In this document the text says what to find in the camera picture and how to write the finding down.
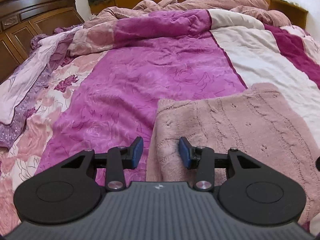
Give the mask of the pink knit cardigan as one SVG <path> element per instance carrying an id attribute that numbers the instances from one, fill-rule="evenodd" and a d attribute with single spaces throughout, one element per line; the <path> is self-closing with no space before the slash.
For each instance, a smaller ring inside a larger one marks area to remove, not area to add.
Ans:
<path id="1" fill-rule="evenodd" d="M 319 213 L 317 145 L 303 118 L 270 83 L 256 83 L 242 93 L 215 99 L 158 102 L 146 166 L 147 181 L 187 181 L 195 172 L 186 169 L 178 141 L 226 153 L 242 152 L 298 182 L 306 192 L 300 224 Z"/>

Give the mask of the purple pink patchwork quilt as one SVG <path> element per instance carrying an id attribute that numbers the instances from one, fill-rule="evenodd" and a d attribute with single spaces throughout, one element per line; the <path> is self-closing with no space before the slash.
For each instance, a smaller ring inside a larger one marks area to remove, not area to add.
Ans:
<path id="1" fill-rule="evenodd" d="M 196 101 L 275 85 L 319 146 L 319 43 L 297 26 L 274 27 L 222 9 L 157 11 L 75 32 L 36 94 L 22 134 L 1 147 L 1 234 L 20 223 L 16 189 L 81 150 L 144 140 L 127 182 L 146 166 L 162 99 Z"/>

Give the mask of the lilac floral pillowcase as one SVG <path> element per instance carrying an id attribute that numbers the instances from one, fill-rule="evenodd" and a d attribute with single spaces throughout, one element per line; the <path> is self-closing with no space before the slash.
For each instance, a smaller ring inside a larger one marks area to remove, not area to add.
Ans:
<path id="1" fill-rule="evenodd" d="M 60 29 L 52 36 L 37 35 L 31 42 L 34 48 L 29 58 L 1 83 L 1 147 L 10 149 L 22 134 L 36 94 L 62 64 L 75 32 L 80 29 L 81 25 Z"/>

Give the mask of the pink rumpled blanket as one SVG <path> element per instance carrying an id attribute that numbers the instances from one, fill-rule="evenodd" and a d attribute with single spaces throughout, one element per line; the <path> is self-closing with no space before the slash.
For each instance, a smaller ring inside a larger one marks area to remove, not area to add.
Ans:
<path id="1" fill-rule="evenodd" d="M 291 25 L 289 18 L 282 12 L 270 10 L 265 0 L 187 0 L 178 3 L 177 0 L 143 0 L 133 9 L 109 7 L 97 16 L 84 23 L 83 28 L 90 28 L 103 22 L 112 22 L 123 18 L 146 16 L 154 11 L 186 11 L 194 9 L 224 9 L 249 15 L 267 25 L 284 27 Z"/>

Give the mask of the dark wooden headboard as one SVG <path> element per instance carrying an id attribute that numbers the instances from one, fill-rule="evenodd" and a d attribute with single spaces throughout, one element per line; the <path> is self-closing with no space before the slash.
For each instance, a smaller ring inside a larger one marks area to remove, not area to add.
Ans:
<path id="1" fill-rule="evenodd" d="M 75 0 L 1 0 L 1 81 L 31 52 L 31 39 L 84 23 Z"/>

